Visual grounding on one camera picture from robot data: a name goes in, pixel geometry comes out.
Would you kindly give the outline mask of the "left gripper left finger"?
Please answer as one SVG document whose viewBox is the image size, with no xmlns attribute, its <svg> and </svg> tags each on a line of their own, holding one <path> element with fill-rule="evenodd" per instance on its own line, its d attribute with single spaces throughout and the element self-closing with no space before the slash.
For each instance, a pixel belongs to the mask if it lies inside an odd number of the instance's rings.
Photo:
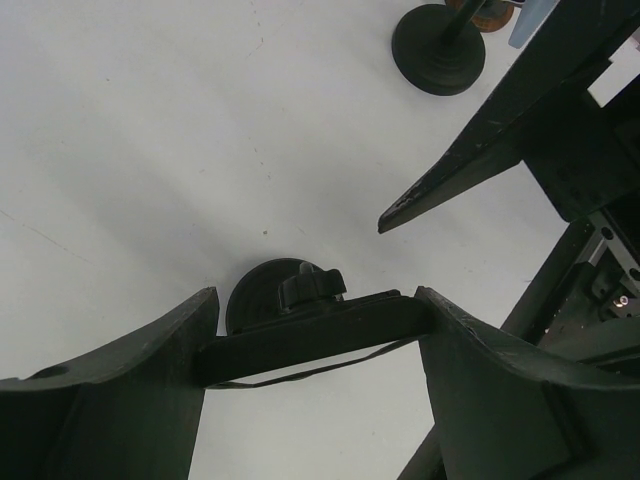
<svg viewBox="0 0 640 480">
<path fill-rule="evenodd" d="M 96 350 L 2 380 L 2 478 L 188 478 L 205 393 L 194 358 L 218 314 L 205 288 Z"/>
</svg>

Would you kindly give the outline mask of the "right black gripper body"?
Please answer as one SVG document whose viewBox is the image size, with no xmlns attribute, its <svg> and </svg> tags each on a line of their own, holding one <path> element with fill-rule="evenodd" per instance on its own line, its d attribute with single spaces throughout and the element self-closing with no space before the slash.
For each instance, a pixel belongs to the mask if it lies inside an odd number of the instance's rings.
<svg viewBox="0 0 640 480">
<path fill-rule="evenodd" d="M 568 224 L 513 316 L 543 349 L 639 343 L 639 81 L 592 93 L 612 60 L 596 53 L 505 129 Z"/>
</svg>

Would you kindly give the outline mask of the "black smartphone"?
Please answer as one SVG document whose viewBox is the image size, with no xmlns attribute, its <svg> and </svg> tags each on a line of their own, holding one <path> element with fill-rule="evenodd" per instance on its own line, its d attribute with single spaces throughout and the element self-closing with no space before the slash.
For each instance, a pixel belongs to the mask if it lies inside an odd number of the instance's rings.
<svg viewBox="0 0 640 480">
<path fill-rule="evenodd" d="M 284 323 L 219 337 L 195 355 L 201 387 L 299 365 L 430 333 L 427 304 L 405 296 L 341 304 L 330 313 L 305 314 Z"/>
</svg>

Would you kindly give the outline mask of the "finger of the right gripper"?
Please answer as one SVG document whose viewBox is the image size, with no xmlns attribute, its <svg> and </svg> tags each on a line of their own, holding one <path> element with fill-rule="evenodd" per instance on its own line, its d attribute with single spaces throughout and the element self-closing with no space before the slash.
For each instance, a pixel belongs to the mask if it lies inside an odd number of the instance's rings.
<svg viewBox="0 0 640 480">
<path fill-rule="evenodd" d="M 516 166 L 504 133 L 588 56 L 612 54 L 639 27 L 636 1 L 561 1 L 441 158 L 379 218 L 385 233 Z"/>
</svg>

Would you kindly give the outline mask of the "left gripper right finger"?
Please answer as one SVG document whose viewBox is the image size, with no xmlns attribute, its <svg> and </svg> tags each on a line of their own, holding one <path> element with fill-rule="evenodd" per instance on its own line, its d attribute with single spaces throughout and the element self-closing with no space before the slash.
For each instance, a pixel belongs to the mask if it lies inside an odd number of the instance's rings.
<svg viewBox="0 0 640 480">
<path fill-rule="evenodd" d="M 547 353 L 431 288 L 420 342 L 450 479 L 636 479 L 639 383 Z"/>
</svg>

